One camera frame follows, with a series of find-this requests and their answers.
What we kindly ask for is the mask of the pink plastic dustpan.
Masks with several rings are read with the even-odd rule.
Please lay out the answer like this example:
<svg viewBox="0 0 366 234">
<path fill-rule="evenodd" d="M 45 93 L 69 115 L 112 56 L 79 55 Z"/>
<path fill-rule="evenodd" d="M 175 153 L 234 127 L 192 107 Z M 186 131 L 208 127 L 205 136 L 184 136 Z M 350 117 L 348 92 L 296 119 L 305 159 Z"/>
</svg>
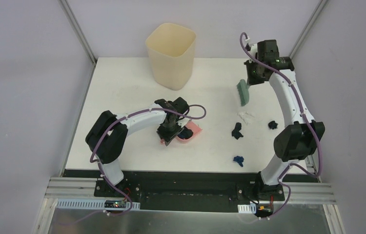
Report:
<svg viewBox="0 0 366 234">
<path fill-rule="evenodd" d="M 157 134 L 161 139 L 161 143 L 166 146 L 174 139 L 180 143 L 188 143 L 192 138 L 196 137 L 202 129 L 192 120 L 183 119 L 172 123 L 163 123 L 157 129 Z"/>
</svg>

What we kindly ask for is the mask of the green hand brush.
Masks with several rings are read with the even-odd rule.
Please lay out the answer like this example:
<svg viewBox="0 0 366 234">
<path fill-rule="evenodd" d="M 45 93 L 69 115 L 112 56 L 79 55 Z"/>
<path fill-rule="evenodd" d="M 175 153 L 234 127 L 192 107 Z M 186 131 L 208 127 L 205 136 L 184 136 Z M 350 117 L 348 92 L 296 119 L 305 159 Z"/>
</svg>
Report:
<svg viewBox="0 0 366 234">
<path fill-rule="evenodd" d="M 238 84 L 236 85 L 241 106 L 245 106 L 249 102 L 249 85 L 247 84 L 246 80 L 241 79 Z"/>
</svg>

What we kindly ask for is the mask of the small black scrap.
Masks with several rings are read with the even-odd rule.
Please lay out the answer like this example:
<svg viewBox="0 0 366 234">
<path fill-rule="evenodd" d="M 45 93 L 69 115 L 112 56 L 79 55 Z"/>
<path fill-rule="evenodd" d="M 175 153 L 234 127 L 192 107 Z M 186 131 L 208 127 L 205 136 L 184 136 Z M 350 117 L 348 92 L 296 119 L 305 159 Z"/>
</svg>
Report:
<svg viewBox="0 0 366 234">
<path fill-rule="evenodd" d="M 278 123 L 276 122 L 276 121 L 270 121 L 269 123 L 268 123 L 268 127 L 269 127 L 269 129 L 271 129 L 271 130 L 274 130 L 274 129 L 277 129 L 278 128 Z"/>
</svg>

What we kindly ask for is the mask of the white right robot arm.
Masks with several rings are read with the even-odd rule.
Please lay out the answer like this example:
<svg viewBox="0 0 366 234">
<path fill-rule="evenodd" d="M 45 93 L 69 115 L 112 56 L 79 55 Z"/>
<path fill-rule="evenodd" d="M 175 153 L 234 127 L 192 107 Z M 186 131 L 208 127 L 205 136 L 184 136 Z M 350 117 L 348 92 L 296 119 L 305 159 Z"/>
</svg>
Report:
<svg viewBox="0 0 366 234">
<path fill-rule="evenodd" d="M 295 67 L 290 57 L 281 57 L 276 40 L 255 46 L 241 44 L 249 59 L 244 62 L 247 79 L 237 85 L 241 105 L 249 102 L 249 87 L 268 82 L 279 101 L 285 128 L 274 139 L 275 155 L 258 173 L 252 192 L 260 200 L 276 195 L 290 167 L 319 152 L 325 125 L 317 122 L 307 109 L 299 90 Z"/>
</svg>

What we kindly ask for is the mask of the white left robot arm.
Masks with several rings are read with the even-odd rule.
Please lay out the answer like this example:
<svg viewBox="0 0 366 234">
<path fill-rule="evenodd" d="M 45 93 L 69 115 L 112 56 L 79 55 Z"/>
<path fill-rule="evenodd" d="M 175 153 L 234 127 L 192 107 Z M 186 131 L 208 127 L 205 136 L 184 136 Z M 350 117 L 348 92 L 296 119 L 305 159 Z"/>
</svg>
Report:
<svg viewBox="0 0 366 234">
<path fill-rule="evenodd" d="M 124 175 L 118 158 L 126 138 L 137 131 L 157 126 L 156 133 L 161 143 L 168 146 L 183 131 L 180 115 L 188 114 L 188 111 L 188 103 L 179 97 L 174 101 L 156 100 L 147 108 L 132 114 L 101 113 L 85 141 L 92 151 L 92 160 L 97 161 L 103 178 L 108 181 L 108 193 L 119 197 L 125 191 L 122 182 Z"/>
</svg>

